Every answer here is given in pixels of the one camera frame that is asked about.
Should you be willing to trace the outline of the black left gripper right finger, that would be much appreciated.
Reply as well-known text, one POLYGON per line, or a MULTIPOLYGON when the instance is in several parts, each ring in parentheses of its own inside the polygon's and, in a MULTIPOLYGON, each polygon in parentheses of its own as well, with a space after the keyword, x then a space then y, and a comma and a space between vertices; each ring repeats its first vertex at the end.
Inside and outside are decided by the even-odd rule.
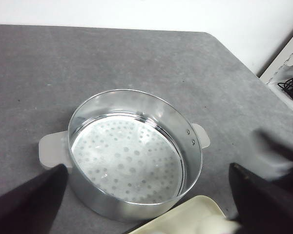
POLYGON ((237 208, 238 234, 293 234, 293 168, 267 181, 232 163, 229 182, 237 208))

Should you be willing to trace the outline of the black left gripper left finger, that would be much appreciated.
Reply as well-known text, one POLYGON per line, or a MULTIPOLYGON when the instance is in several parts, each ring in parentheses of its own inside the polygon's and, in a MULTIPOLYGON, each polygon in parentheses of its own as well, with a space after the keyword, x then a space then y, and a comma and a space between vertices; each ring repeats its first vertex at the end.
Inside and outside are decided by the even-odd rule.
POLYGON ((63 164, 0 196, 0 234, 47 234, 68 181, 63 164))

